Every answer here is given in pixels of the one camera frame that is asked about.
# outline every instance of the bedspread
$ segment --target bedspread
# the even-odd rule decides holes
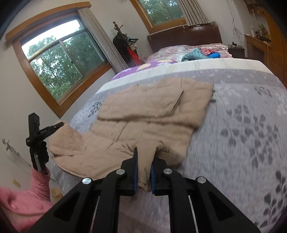
[[[192,52],[196,48],[212,49],[219,52],[221,58],[232,58],[232,55],[228,52],[228,46],[224,44],[202,44],[197,46],[176,45],[160,49],[158,52],[150,55],[146,63],[167,59],[173,59],[177,62],[181,62],[184,55]]]
[[[165,77],[215,83],[205,120],[177,171],[191,179],[206,177],[262,233],[268,232],[287,204],[287,90],[261,62],[205,59],[131,74],[105,84],[70,125],[86,132],[109,94]],[[80,181],[49,164],[64,193]],[[143,190],[121,197],[119,232],[169,232],[169,224],[168,197]]]

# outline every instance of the person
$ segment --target person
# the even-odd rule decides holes
[[[4,232],[13,232],[14,229],[19,233],[26,232],[53,206],[49,169],[46,167],[37,172],[32,168],[31,175],[30,190],[17,192],[0,187],[0,228],[6,229]]]

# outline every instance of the sky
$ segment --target sky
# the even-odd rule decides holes
[[[27,57],[27,54],[29,52],[29,47],[33,44],[37,44],[39,41],[43,40],[44,38],[54,36],[56,37],[56,40],[67,36],[73,32],[76,32],[79,28],[80,24],[78,20],[73,20],[64,24],[61,24],[57,27],[54,27],[48,31],[43,32],[42,34],[36,36],[32,40],[28,41],[26,44],[22,46],[22,50],[24,54]]]

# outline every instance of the gray floral bedspread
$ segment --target gray floral bedspread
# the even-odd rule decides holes
[[[206,118],[177,170],[192,179],[206,177],[261,232],[268,232],[287,205],[287,90],[274,75],[254,70],[208,69],[168,76],[215,83]],[[135,83],[95,94],[70,125],[84,133],[109,94]],[[50,165],[64,194],[79,182]],[[121,198],[119,232],[169,231],[167,197],[139,190],[136,197]]]

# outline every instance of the window pane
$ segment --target window pane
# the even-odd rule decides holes
[[[78,20],[72,20],[36,36],[32,40],[25,43],[22,46],[22,50],[26,57],[29,58],[46,45],[81,29],[84,29],[81,22]]]
[[[55,100],[81,79],[81,75],[59,44],[31,61],[31,67]]]
[[[68,55],[83,76],[104,61],[103,55],[87,32],[73,36],[63,43]]]
[[[172,19],[183,17],[176,0],[139,0],[146,9],[150,21],[160,24]]]

